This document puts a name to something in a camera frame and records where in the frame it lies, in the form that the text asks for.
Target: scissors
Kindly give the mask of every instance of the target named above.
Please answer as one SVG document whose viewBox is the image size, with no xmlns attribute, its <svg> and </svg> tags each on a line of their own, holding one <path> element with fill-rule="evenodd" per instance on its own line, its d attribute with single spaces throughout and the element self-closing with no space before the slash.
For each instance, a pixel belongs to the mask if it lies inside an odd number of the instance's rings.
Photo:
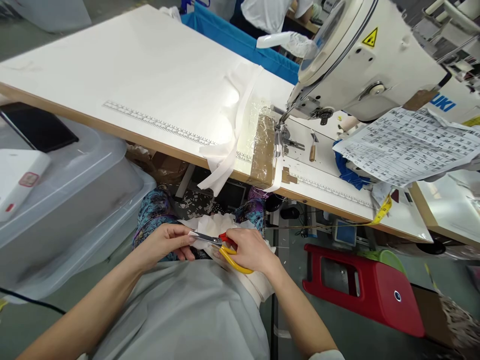
<svg viewBox="0 0 480 360">
<path fill-rule="evenodd" d="M 198 238 L 198 239 L 201 239 L 201 240 L 205 240 L 206 242 L 209 242 L 211 244 L 214 244 L 216 245 L 219 249 L 218 251 L 220 252 L 220 254 L 223 255 L 223 257 L 226 259 L 226 261 L 235 269 L 237 270 L 238 272 L 242 273 L 242 274 L 251 274 L 253 273 L 252 270 L 250 269 L 247 269 L 245 267 L 241 267 L 240 265 L 238 265 L 231 257 L 230 255 L 236 255 L 237 252 L 232 249 L 232 248 L 229 248 L 229 247 L 226 247 L 224 245 L 224 242 L 225 243 L 228 243 L 230 245 L 237 245 L 235 243 L 235 241 L 233 241 L 231 238 L 229 238 L 227 236 L 227 233 L 224 232 L 223 234 L 220 234 L 218 235 L 218 237 L 213 237 L 213 236 L 208 236 L 208 235 L 205 235 L 205 234 L 202 234 L 200 232 L 195 232 L 195 235 L 192 235 L 194 238 Z"/>
</svg>

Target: red plastic stool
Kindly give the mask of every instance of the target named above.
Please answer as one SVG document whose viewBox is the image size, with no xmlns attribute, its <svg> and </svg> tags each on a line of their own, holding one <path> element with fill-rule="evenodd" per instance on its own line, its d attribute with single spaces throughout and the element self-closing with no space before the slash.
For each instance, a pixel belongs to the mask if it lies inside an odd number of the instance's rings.
<svg viewBox="0 0 480 360">
<path fill-rule="evenodd" d="M 401 332 L 419 338 L 425 335 L 414 292 L 402 272 L 378 261 L 312 244 L 306 244 L 304 249 L 311 257 L 312 270 L 312 280 L 303 280 L 306 292 Z M 349 294 L 322 284 L 322 258 L 346 267 Z"/>
</svg>

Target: green object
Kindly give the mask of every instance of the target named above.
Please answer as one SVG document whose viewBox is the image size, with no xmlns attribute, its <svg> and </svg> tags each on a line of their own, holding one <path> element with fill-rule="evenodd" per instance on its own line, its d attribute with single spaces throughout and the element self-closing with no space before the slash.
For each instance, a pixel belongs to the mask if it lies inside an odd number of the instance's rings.
<svg viewBox="0 0 480 360">
<path fill-rule="evenodd" d="M 402 273 L 407 276 L 407 272 L 405 271 L 404 265 L 400 261 L 400 259 L 390 250 L 382 250 L 382 251 L 361 251 L 357 253 L 358 256 L 381 262 L 382 264 L 391 266 L 392 268 L 401 271 Z"/>
</svg>

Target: cardboard box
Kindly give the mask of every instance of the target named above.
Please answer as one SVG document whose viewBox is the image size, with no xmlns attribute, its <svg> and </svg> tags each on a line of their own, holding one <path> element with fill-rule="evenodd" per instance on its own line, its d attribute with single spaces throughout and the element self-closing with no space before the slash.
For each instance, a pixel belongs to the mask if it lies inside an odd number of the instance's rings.
<svg viewBox="0 0 480 360">
<path fill-rule="evenodd" d="M 128 145 L 125 157 L 138 165 L 155 179 L 157 184 L 177 185 L 184 177 L 189 166 L 188 162 L 166 155 L 162 152 L 154 152 L 138 145 Z"/>
<path fill-rule="evenodd" d="M 418 310 L 420 310 L 425 337 L 453 349 L 452 334 L 447 324 L 447 316 L 442 309 L 439 294 L 413 284 L 411 288 L 418 304 Z"/>
</svg>

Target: smartphone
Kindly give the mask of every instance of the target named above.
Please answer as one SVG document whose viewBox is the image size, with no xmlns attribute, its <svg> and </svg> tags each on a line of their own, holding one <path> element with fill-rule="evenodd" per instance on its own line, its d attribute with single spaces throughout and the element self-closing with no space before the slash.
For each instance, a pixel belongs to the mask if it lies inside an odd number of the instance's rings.
<svg viewBox="0 0 480 360">
<path fill-rule="evenodd" d="M 23 102 L 0 106 L 0 116 L 34 150 L 48 153 L 79 141 L 58 117 Z"/>
</svg>

